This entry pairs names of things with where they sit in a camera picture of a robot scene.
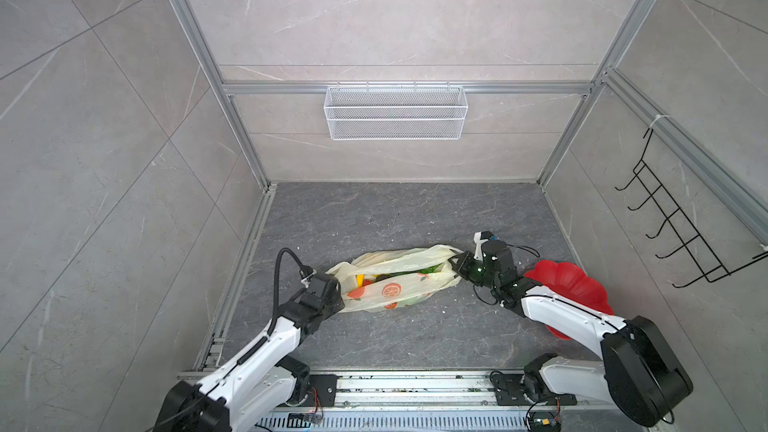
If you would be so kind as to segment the cream plastic bag orange prints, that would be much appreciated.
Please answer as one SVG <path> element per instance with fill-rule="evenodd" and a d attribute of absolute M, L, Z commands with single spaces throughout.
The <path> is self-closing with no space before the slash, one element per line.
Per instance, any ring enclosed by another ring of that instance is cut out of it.
<path fill-rule="evenodd" d="M 341 262 L 328 270 L 340 283 L 345 313 L 382 312 L 423 302 L 434 294 L 461 282 L 449 260 L 461 251 L 448 245 L 378 251 L 363 254 L 351 262 Z M 425 276 L 390 278 L 396 272 L 414 271 L 444 264 L 441 272 Z M 363 275 L 362 287 L 356 276 Z"/>

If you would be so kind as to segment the red flower-shaped plate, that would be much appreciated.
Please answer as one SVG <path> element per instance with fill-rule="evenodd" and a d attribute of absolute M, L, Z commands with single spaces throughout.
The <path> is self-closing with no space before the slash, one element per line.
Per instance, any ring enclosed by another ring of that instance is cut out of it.
<path fill-rule="evenodd" d="M 614 314 L 602 284 L 589 277 L 575 264 L 541 260 L 524 276 L 548 287 L 563 299 L 577 302 L 583 308 L 595 310 L 596 314 L 606 316 Z"/>

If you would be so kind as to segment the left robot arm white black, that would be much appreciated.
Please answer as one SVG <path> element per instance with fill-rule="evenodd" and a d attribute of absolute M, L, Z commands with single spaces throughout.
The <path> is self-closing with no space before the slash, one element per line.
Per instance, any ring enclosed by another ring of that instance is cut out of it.
<path fill-rule="evenodd" d="M 321 273 L 306 282 L 233 358 L 194 384 L 177 383 L 152 429 L 249 431 L 276 407 L 303 404 L 310 395 L 310 368 L 291 353 L 344 307 L 335 277 Z"/>

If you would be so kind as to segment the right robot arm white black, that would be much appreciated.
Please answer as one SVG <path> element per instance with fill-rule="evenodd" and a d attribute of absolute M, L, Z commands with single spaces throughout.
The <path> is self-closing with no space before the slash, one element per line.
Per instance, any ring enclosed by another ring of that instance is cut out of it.
<path fill-rule="evenodd" d="M 540 260 L 520 273 L 513 245 L 488 231 L 474 241 L 473 251 L 449 260 L 462 279 L 488 289 L 492 304 L 545 325 L 597 357 L 584 361 L 543 354 L 525 366 L 518 385 L 492 372 L 489 378 L 499 393 L 518 391 L 532 407 L 560 406 L 565 396 L 582 396 L 611 403 L 644 427 L 674 423 L 675 407 L 694 386 L 653 321 L 615 315 L 605 288 L 572 263 Z"/>

